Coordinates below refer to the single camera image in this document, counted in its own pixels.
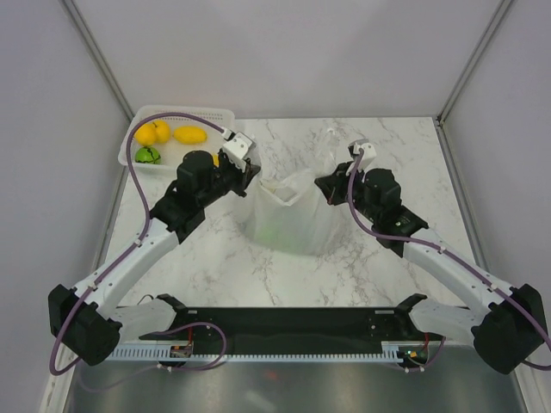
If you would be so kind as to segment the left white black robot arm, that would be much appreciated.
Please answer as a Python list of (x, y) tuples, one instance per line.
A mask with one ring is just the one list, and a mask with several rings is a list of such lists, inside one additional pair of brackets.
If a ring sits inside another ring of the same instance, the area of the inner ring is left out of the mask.
[(138, 280), (175, 249), (204, 221), (205, 210), (230, 192), (244, 197), (260, 172), (257, 151), (244, 155), (222, 149), (214, 159), (192, 151), (176, 169), (176, 179), (153, 208), (145, 211), (145, 227), (111, 262), (74, 287), (57, 285), (47, 298), (49, 324), (56, 341), (89, 366), (105, 361), (117, 345), (150, 333), (170, 339), (184, 336), (188, 318), (176, 311), (176, 299), (154, 299), (149, 305), (120, 307)]

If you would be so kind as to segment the white lemon-print plastic bag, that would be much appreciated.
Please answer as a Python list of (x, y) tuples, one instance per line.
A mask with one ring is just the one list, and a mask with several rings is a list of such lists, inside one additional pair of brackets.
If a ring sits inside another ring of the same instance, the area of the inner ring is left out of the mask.
[(313, 139), (306, 164), (282, 179), (261, 172), (244, 198), (234, 202), (240, 230), (266, 248), (321, 256), (345, 232), (344, 214), (329, 206), (314, 180), (337, 167), (337, 135), (332, 129)]

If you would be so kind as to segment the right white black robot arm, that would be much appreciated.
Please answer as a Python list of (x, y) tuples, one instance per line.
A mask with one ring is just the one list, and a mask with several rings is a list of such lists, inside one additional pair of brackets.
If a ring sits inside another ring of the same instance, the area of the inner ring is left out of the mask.
[(398, 336), (413, 339), (435, 333), (474, 348), (495, 371), (508, 374), (528, 364), (550, 336), (542, 296), (530, 285), (514, 287), (462, 257), (403, 205), (401, 186), (387, 169), (360, 171), (341, 163), (315, 179), (328, 204), (348, 205), (358, 226), (386, 249), (432, 275), (462, 302), (462, 307), (418, 299), (398, 313)]

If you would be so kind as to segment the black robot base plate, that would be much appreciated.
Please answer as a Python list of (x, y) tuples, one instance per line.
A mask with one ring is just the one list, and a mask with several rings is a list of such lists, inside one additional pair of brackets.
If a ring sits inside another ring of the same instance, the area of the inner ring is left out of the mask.
[(374, 353), (383, 342), (440, 342), (435, 333), (414, 327), (410, 317), (413, 299), (396, 307), (191, 307), (176, 299), (176, 318), (169, 334), (150, 332), (140, 340), (190, 339), (202, 354), (219, 354), (220, 334), (186, 324), (208, 322), (226, 336), (231, 354), (344, 354)]

